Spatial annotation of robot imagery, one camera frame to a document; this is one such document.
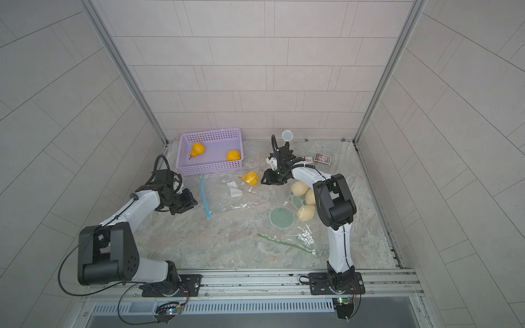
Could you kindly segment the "blue zip-top bag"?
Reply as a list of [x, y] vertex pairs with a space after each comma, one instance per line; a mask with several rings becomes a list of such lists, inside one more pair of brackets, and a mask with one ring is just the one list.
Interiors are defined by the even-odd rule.
[[200, 196], [207, 218], [232, 210], [251, 209], [269, 200], [269, 194], [261, 186], [260, 178], [254, 186], [241, 179], [249, 171], [258, 174], [253, 169], [242, 169], [199, 175]]

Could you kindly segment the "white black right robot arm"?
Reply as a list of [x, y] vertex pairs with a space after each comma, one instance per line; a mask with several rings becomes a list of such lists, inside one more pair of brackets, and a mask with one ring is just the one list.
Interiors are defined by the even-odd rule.
[[303, 157], [296, 157], [290, 143], [279, 147], [272, 137], [272, 150], [266, 162], [270, 168], [262, 177], [264, 185], [284, 185], [290, 179], [304, 183], [314, 193], [314, 207], [329, 240], [328, 284], [333, 292], [364, 294], [362, 279], [351, 259], [351, 228], [357, 206], [342, 174], [319, 171]]

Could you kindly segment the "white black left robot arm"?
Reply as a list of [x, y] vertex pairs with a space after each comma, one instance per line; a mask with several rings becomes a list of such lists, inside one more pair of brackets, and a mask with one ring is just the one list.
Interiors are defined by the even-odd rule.
[[181, 282], [175, 264], [142, 258], [134, 234], [154, 211], [181, 214], [197, 204], [183, 187], [180, 174], [170, 169], [152, 173], [146, 184], [110, 218], [79, 233], [77, 279], [79, 284], [103, 285], [112, 282], [142, 283], [145, 291], [172, 296]]

